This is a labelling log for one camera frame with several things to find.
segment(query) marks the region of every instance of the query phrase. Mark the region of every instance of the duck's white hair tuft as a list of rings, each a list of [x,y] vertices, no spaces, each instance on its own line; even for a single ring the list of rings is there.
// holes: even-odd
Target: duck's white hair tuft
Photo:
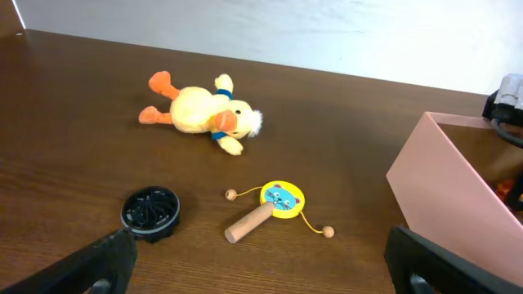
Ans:
[[[262,129],[263,114],[260,110],[254,110],[251,117],[251,131],[248,133],[249,137],[254,137]]]

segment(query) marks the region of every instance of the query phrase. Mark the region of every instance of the white wall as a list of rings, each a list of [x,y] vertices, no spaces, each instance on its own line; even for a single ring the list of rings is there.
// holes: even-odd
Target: white wall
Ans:
[[[16,0],[28,29],[490,93],[521,0]]]

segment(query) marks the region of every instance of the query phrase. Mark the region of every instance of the plush duck toy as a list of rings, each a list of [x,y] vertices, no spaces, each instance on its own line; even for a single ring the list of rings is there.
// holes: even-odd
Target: plush duck toy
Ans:
[[[262,113],[252,110],[247,102],[233,100],[229,75],[220,75],[214,84],[217,88],[214,95],[201,87],[178,90],[171,85],[170,73],[155,73],[149,80],[149,87],[171,98],[171,110],[162,114],[154,106],[149,106],[141,111],[138,120],[144,124],[173,124],[186,133],[210,131],[212,139],[226,152],[240,155],[244,147],[238,139],[257,135],[262,128]]]

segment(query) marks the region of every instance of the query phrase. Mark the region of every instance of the blue collar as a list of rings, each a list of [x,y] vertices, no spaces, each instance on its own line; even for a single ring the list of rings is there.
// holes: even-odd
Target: blue collar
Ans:
[[[211,134],[212,140],[220,140],[221,138],[226,137],[226,136],[228,136],[228,135],[223,131],[217,131],[217,132]]]
[[[222,95],[225,95],[227,97],[229,97],[229,100],[233,100],[233,97],[232,97],[232,93],[229,91],[229,90],[226,90],[226,89],[218,89],[216,91],[217,94],[222,94]]]

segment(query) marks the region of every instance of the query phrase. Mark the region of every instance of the yellow string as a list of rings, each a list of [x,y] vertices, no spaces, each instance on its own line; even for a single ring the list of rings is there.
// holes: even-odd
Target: yellow string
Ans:
[[[245,191],[245,192],[243,192],[243,193],[237,194],[236,197],[241,196],[241,195],[245,195],[245,194],[247,194],[247,193],[249,193],[249,192],[251,192],[251,191],[254,191],[255,189],[261,189],[261,188],[263,188],[263,187],[262,187],[262,186],[260,186],[260,187],[254,187],[254,188],[249,189],[249,190],[247,190],[247,191]]]
[[[322,231],[318,231],[317,229],[313,228],[311,224],[309,224],[309,222],[307,221],[307,219],[305,218],[305,215],[303,214],[303,212],[300,212],[300,214],[302,215],[303,217],[303,220],[305,221],[305,223],[307,224],[307,226],[309,227],[309,229],[312,229],[313,232],[317,233],[317,234],[323,234],[324,232]]]

